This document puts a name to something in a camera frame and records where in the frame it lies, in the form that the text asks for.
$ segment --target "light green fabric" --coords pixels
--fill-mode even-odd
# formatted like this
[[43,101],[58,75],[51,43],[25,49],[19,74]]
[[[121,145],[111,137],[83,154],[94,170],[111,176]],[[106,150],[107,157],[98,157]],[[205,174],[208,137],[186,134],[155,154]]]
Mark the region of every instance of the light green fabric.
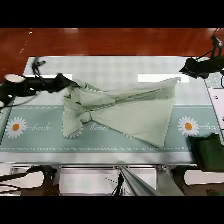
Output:
[[101,91],[80,80],[64,97],[63,134],[94,120],[117,131],[163,147],[179,78],[147,83],[142,88]]

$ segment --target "checkered tablecloth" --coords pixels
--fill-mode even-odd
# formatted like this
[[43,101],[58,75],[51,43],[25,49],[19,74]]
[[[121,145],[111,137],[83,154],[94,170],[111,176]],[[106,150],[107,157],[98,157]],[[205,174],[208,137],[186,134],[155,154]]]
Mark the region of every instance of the checkered tablecloth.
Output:
[[[40,67],[41,74],[55,75],[59,72],[73,74],[76,79],[84,80],[102,90],[113,90],[124,87],[131,88],[138,85],[138,74],[178,74],[184,66],[185,57],[163,56],[56,56],[42,57],[46,64]],[[29,58],[24,75],[31,75]],[[218,85],[219,78],[210,75],[206,81],[209,86]],[[63,105],[60,93],[48,94],[42,92],[39,97],[28,105]],[[17,98],[15,103],[21,103],[24,98]],[[208,95],[205,82],[202,79],[189,77],[189,83],[178,83],[176,86],[175,108],[207,108],[214,117],[214,111]],[[2,161],[10,162],[40,162],[40,163],[191,163],[189,152],[161,152],[161,153],[7,153],[0,152]]]

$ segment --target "wooden floor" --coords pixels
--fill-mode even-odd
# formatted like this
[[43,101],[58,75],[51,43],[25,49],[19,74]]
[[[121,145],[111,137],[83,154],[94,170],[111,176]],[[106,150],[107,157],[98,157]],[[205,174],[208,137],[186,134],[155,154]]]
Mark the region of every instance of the wooden floor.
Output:
[[0,28],[0,81],[22,74],[29,56],[200,56],[216,28]]

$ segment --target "red wooden surface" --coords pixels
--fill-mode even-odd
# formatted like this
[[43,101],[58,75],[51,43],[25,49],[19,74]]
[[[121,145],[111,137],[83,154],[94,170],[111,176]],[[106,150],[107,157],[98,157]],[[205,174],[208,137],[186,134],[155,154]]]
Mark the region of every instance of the red wooden surface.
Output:
[[216,28],[0,28],[0,81],[22,74],[29,56],[200,56]]

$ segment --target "yellow flower center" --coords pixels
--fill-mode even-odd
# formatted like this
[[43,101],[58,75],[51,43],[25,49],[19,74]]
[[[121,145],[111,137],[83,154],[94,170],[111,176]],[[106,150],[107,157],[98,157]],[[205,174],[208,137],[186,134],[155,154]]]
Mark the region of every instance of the yellow flower center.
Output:
[[185,124],[185,128],[187,129],[187,130],[192,130],[192,124],[190,124],[190,123],[186,123]]
[[14,124],[13,126],[12,126],[12,130],[13,131],[17,131],[17,130],[19,130],[19,124]]

